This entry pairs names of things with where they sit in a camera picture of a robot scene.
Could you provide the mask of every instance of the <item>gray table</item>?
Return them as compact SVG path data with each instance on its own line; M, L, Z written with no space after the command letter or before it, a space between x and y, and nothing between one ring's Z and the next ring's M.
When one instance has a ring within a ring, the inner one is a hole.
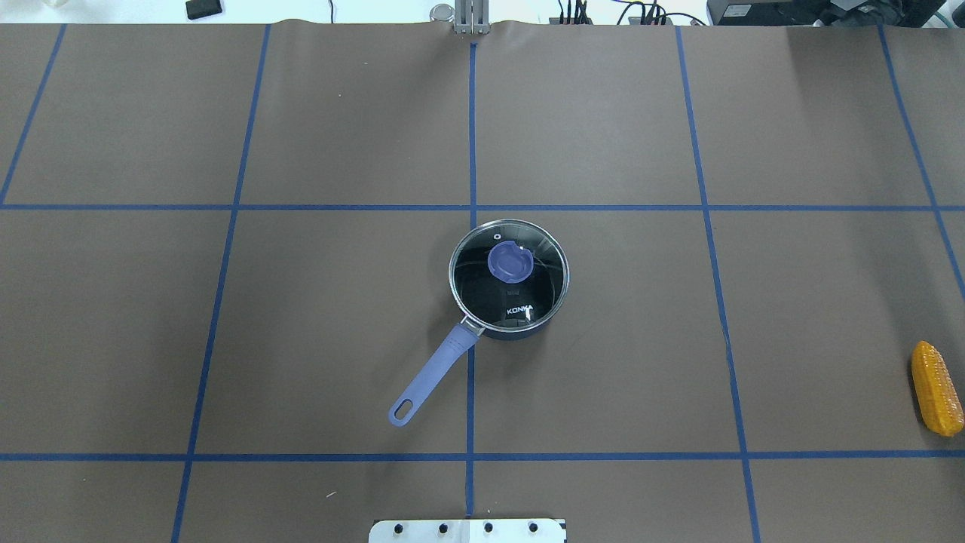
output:
M908 378L965 389L960 32L0 26L0 72L0 540L965 538ZM391 426L506 216L563 310Z

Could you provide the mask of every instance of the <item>white label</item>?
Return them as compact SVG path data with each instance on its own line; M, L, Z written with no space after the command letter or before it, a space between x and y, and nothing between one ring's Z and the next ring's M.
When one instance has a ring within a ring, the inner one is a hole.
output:
M733 6L727 6L724 10L725 17L742 17L746 15L751 10L750 4L735 4Z

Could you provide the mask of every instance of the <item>blue handle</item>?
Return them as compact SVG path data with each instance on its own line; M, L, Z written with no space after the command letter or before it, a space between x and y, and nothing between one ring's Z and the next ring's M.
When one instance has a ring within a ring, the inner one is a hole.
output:
M412 418L412 415L419 411L423 402L432 394L435 386L442 381L455 361L459 360L459 357L470 347L476 345L479 340L480 337L469 328L462 324L455 325L446 339L442 341L442 345L435 350L435 353L423 366L423 369L419 370L419 374L412 380L412 383L409 383L409 386L405 388L402 396L399 396L396 403L392 405L392 409L389 410L389 422L396 426L404 426ZM397 414L406 402L411 403L412 406L402 417L398 417Z

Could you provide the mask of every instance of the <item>gray metal bracket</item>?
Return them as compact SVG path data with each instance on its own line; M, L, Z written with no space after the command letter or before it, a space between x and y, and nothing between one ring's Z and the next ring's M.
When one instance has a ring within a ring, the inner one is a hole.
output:
M489 34L489 0L455 0L457 34Z

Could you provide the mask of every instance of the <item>metal rim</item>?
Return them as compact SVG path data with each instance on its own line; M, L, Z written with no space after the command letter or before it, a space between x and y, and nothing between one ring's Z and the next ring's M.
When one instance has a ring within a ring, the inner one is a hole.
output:
M455 257L456 255L459 254L459 251L462 250L462 247L464 247L467 243L469 243L469 240L476 237L476 235L479 234L482 230L485 230L486 228L492 227L497 224L506 224L506 223L521 224L521 225L533 228L538 232L540 232L543 236L546 237L547 240L549 240L549 242L553 245L553 248L556 249L556 252L560 254L560 261L563 264L563 288L560 290L560 296L556 299L556 303L553 304L553 307L551 307L550 310L545 315L543 315L542 318L540 318L538 321L522 328L513 328L513 329L505 328L505 327L497 327L495 325L491 325L485 322L483 319L480 319L475 314L473 314L473 312L470 311L469 308L466 307L466 304L462 302L462 298L459 296L459 293L455 291ZM560 306L563 305L563 300L566 298L566 292L569 291L569 262L566 259L566 253L563 251L563 247L560 245L559 242L556 241L556 238L550 235L549 232L547 232L539 225L536 225L527 220L522 220L518 218L500 218L496 220L490 220L486 224L481 224L476 228L473 228L472 230L470 230L469 233L463 236L462 240L460 240L459 243L455 246L455 249L453 250L453 256L452 258L449 259L449 290L452 291L453 298L455 299L455 303L459 306L459 309L461 309L462 312L465 313L466 317L469 317L470 319L472 319L473 322L478 324L479 326L485 329L491 329L493 331L499 331L503 333L520 333L524 331L529 331L531 329L536 329L541 327L544 323L546 323L546 321L549 321L551 318L553 318L553 315L556 315L556 312L560 310Z

